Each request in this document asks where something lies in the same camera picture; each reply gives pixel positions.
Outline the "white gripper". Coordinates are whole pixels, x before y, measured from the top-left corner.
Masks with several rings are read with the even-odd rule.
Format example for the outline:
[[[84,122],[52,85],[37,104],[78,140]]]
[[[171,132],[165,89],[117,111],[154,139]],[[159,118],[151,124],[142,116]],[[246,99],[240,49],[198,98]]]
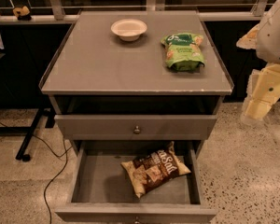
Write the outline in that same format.
[[[236,46],[241,49],[255,49],[258,31],[257,24],[236,42]],[[244,100],[241,122],[258,125],[280,98],[280,64],[268,63],[259,72],[251,98],[246,97]]]

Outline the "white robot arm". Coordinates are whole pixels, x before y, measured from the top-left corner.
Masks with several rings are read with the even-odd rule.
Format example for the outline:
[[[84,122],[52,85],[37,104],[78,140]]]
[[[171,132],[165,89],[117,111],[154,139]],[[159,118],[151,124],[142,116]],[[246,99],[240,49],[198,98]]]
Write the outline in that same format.
[[[280,0],[246,35],[236,43],[241,49],[254,49],[257,57],[266,62],[260,71],[249,76],[242,106],[241,121],[247,125],[262,122],[280,99]]]

